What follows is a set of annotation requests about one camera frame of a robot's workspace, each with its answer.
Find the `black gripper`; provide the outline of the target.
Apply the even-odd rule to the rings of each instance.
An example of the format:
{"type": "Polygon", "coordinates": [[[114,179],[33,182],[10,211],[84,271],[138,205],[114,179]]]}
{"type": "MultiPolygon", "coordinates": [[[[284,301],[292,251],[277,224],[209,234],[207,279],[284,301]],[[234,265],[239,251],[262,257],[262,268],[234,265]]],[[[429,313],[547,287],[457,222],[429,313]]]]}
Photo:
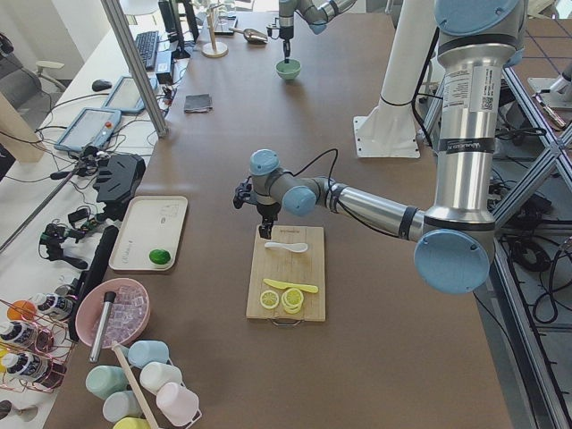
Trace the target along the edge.
{"type": "Polygon", "coordinates": [[[262,239],[272,238],[273,222],[278,220],[281,204],[272,197],[256,193],[253,190],[251,176],[241,181],[234,190],[232,203],[236,209],[241,209],[244,204],[255,206],[262,216],[262,222],[258,226],[259,236],[262,239]]]}
{"type": "Polygon", "coordinates": [[[282,51],[285,54],[284,63],[290,63],[290,40],[287,38],[282,41],[282,51]]]}

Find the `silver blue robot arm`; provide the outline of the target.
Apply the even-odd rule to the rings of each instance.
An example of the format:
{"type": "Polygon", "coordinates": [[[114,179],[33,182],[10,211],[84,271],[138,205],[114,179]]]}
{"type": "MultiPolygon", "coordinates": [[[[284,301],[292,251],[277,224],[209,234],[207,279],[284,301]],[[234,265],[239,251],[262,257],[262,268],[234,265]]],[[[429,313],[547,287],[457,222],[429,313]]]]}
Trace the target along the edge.
{"type": "Polygon", "coordinates": [[[294,38],[294,14],[297,13],[315,34],[325,30],[327,23],[345,13],[355,0],[329,0],[316,6],[310,0],[280,0],[278,10],[279,38],[282,40],[284,62],[290,62],[290,41],[294,38]]]}
{"type": "Polygon", "coordinates": [[[378,105],[354,120],[357,154],[382,158],[387,198],[333,180],[306,178],[281,166],[269,149],[249,160],[236,207],[251,204],[269,238],[281,211],[306,215],[315,206],[356,219],[385,236],[415,243],[415,268],[431,287],[461,294],[482,286],[494,256],[495,221],[487,194],[495,149],[501,74],[522,55],[524,1],[407,1],[402,5],[378,105]],[[401,204],[400,191],[429,186],[412,120],[427,64],[444,69],[433,204],[401,204]]]}

